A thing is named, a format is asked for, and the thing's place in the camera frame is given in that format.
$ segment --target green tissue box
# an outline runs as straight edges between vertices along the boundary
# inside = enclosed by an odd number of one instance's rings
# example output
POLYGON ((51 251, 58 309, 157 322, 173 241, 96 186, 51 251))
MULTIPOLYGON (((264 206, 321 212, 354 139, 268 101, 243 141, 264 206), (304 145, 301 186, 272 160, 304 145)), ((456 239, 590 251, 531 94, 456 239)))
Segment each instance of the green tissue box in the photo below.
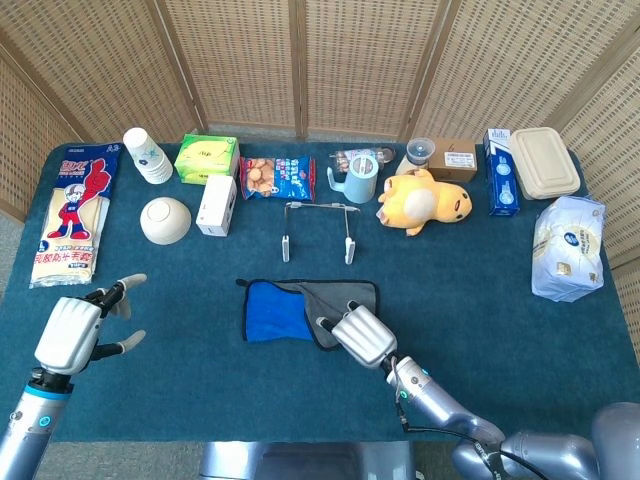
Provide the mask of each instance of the green tissue box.
POLYGON ((238 170, 238 139, 186 134, 176 159, 182 183, 206 185, 209 175, 234 177, 238 170))

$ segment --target blue table cloth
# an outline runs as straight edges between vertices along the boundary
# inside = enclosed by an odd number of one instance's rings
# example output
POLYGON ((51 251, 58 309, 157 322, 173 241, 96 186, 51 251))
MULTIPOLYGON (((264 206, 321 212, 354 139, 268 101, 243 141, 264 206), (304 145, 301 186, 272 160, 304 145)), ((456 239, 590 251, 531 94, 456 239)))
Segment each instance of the blue table cloth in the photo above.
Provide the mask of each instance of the blue table cloth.
MULTIPOLYGON (((243 144, 241 152, 313 155, 316 201, 326 203, 345 201, 328 188, 329 154, 356 146, 243 144)), ((179 145, 163 147, 173 161, 179 145)), ((381 371, 362 368, 343 350, 320 351, 313 342, 244 342, 238 278, 376 282, 380 316, 395 332, 399 350, 506 433, 586 435, 603 405, 640 401, 638 367, 608 267, 604 288, 576 303, 533 296, 534 223, 549 202, 521 197, 517 216, 489 217, 480 149, 478 173, 466 186, 474 204, 469 218, 430 223, 418 237, 407 238, 380 225, 373 200, 354 221, 357 248, 350 266, 343 259, 344 219, 316 210, 292 213, 291 262, 283 263, 285 201, 278 199, 240 199, 227 238, 205 236, 193 225, 174 245, 148 242, 139 225, 144 205, 170 196, 195 217, 203 187, 181 184, 177 174, 150 185, 124 152, 93 284, 29 290, 65 148, 53 150, 44 165, 0 309, 0 412, 14 408, 60 296, 84 295, 136 272, 149 280, 130 292, 131 322, 109 317, 101 338, 119 340, 138 328, 147 337, 130 354, 96 362, 75 378, 57 440, 406 439, 381 371)), ((401 158, 404 147, 395 148, 401 158)), ((381 172, 378 193, 395 165, 381 172)), ((425 423, 415 411, 408 414, 412 423, 425 423)))

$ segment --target folding screen panel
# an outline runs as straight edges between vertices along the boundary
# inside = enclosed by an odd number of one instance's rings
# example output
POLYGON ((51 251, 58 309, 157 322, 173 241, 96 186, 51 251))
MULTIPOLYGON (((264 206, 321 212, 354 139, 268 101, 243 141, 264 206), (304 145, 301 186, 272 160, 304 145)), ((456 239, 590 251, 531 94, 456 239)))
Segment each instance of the folding screen panel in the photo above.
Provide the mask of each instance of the folding screen panel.
POLYGON ((479 140, 487 127, 543 124, 638 7, 461 2, 414 136, 479 140))
POLYGON ((580 156, 589 190, 607 205, 612 264, 640 256, 640 49, 562 130, 580 156))
POLYGON ((0 210, 24 221, 49 151, 71 141, 77 135, 0 59, 0 210))
POLYGON ((640 267, 616 278, 624 318, 629 327, 631 342, 640 364, 640 267))
POLYGON ((0 2, 0 30, 0 40, 55 92, 87 140, 118 140, 138 125, 175 141, 196 126, 163 48, 164 32, 142 1, 0 2))
POLYGON ((165 0, 210 123, 294 121, 287 0, 165 0))
POLYGON ((307 0, 309 130, 397 136, 437 0, 307 0))

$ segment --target red cartoon figure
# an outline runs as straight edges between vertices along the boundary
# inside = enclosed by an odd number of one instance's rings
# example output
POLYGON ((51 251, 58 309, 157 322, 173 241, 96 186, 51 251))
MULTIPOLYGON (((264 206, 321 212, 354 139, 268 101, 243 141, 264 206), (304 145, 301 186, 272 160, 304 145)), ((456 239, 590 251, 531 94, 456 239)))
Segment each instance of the red cartoon figure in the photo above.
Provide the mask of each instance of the red cartoon figure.
POLYGON ((84 228, 78 211, 82 205, 95 198, 109 186, 111 175, 105 172, 104 168, 105 161, 103 158, 92 162, 91 170, 89 171, 89 175, 85 177, 84 184, 74 183, 64 189, 64 196, 67 199, 67 203, 65 203, 58 212, 62 223, 60 227, 58 227, 58 230, 50 232, 47 235, 48 238, 66 236, 69 229, 69 222, 71 222, 72 239, 87 240, 91 238, 91 233, 84 228))

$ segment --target blue and white box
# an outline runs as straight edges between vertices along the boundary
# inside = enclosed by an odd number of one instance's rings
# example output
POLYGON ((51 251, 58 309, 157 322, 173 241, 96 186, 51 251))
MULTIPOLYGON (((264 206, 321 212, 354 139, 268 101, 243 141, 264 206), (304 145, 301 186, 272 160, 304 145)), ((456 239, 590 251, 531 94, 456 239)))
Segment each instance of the blue and white box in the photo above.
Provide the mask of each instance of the blue and white box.
POLYGON ((516 171, 509 149, 511 130, 490 128, 484 134, 484 154, 489 180, 489 215, 511 217, 518 213, 516 171))

